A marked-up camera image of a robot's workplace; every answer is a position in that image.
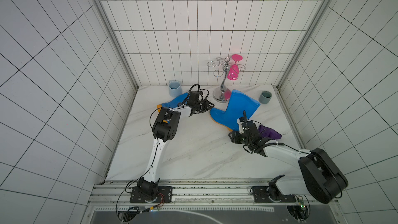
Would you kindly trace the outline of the blue rubber boot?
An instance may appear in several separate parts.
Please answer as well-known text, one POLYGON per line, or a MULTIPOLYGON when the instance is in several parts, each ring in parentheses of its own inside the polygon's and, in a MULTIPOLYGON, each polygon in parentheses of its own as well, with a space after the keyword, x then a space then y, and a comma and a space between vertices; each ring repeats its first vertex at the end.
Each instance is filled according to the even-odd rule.
POLYGON ((166 109, 166 110, 168 110, 168 109, 180 109, 180 108, 184 107, 182 102, 185 100, 185 98, 188 95, 189 95, 189 93, 186 92, 184 94, 181 94, 181 95, 177 96, 176 98, 174 98, 173 100, 171 100, 171 101, 169 101, 167 103, 159 104, 157 106, 158 112, 160 112, 161 109, 166 109))
POLYGON ((260 107, 260 102, 247 96, 246 94, 234 89, 232 90, 231 97, 225 111, 217 108, 210 110, 211 118, 232 131, 238 131, 239 126, 237 120, 244 115, 249 119, 256 110, 260 107))

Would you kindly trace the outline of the purple cloth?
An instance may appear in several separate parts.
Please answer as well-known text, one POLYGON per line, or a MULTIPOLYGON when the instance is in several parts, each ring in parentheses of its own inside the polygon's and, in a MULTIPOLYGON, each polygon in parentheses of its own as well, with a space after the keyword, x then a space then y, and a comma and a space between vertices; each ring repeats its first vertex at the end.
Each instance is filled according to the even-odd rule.
POLYGON ((280 133, 272 128, 265 127, 262 124, 259 125, 258 130, 263 138, 267 138, 269 140, 280 140, 282 138, 282 135, 280 133))

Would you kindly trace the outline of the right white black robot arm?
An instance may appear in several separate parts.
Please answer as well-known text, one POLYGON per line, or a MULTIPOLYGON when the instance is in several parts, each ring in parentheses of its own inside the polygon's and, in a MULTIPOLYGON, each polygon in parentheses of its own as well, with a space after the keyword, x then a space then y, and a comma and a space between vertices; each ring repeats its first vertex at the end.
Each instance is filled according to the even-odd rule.
POLYGON ((293 202, 293 196, 312 196, 320 203, 328 204, 340 198, 349 185, 347 178, 325 150, 293 148, 280 141, 282 135, 254 121, 240 122, 239 130, 228 134, 234 144, 242 145, 250 154, 261 155, 285 162, 300 172, 297 175, 281 174, 266 187, 254 187, 254 195, 260 200, 293 202))

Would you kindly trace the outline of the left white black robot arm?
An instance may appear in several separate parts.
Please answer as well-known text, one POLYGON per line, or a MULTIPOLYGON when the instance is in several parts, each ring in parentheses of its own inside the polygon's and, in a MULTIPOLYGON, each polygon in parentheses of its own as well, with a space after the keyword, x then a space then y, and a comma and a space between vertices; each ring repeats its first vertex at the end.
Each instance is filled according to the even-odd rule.
POLYGON ((163 161, 164 153, 176 134, 181 119, 210 111, 215 105, 208 100, 209 93, 201 90, 199 84, 193 85, 184 93, 168 103, 159 105, 158 115, 151 130, 153 134, 152 152, 144 175, 138 179, 137 187, 140 193, 153 200, 158 195, 159 165, 163 161))

